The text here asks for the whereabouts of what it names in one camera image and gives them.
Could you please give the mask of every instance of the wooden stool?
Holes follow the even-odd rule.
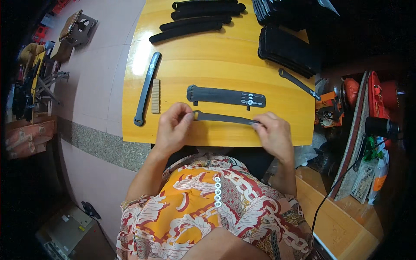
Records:
[[[79,10],[68,18],[59,36],[59,41],[66,39],[72,47],[87,43],[91,29],[97,22],[97,20],[82,14],[82,10]]]

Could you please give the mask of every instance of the black cylinder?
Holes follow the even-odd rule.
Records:
[[[365,121],[366,135],[372,134],[391,140],[397,140],[399,130],[399,125],[392,122],[390,119],[369,116]]]

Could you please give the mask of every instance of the person's left hand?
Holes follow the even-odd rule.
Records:
[[[160,116],[153,150],[156,149],[167,157],[179,151],[185,144],[193,117],[192,108],[188,104],[182,102],[173,104]]]

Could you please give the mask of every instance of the white tag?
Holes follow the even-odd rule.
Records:
[[[65,222],[67,222],[68,220],[69,220],[69,218],[67,217],[67,216],[65,216],[65,215],[62,215],[62,217],[61,217]]]

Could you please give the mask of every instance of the wooden shelf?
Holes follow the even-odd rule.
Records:
[[[296,170],[296,175],[324,196],[327,194],[326,190],[330,189],[332,183],[330,180],[325,180],[321,174],[309,167],[299,167]],[[334,201],[332,198],[328,198],[328,200],[340,207],[378,240],[383,238],[384,232],[381,220],[374,206],[369,205],[367,201],[361,204],[352,196],[348,196],[339,201]]]
[[[271,186],[275,180],[270,177]],[[297,200],[310,226],[326,195],[325,183],[331,182],[309,167],[296,170]],[[314,232],[337,259],[354,260],[367,259],[384,234],[374,207],[351,196],[337,202],[328,199],[319,210]]]

